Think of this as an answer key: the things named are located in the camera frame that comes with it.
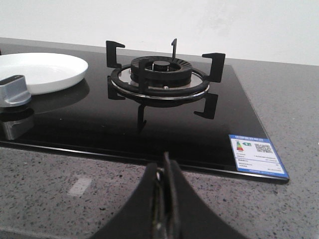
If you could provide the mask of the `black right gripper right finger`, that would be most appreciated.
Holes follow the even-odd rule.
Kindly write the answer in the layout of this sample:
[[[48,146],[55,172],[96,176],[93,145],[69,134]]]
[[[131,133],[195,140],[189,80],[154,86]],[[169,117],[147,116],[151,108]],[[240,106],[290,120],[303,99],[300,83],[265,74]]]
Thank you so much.
[[[164,181],[168,192],[170,239],[244,239],[219,218],[197,195],[175,160],[165,152]]]

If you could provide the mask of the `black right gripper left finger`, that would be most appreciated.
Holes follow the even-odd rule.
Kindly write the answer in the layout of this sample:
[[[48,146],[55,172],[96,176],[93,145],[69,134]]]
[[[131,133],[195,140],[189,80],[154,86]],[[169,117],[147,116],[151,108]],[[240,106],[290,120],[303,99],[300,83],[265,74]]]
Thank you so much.
[[[155,220],[155,192],[158,167],[146,166],[130,198],[92,239],[156,239],[159,229]]]

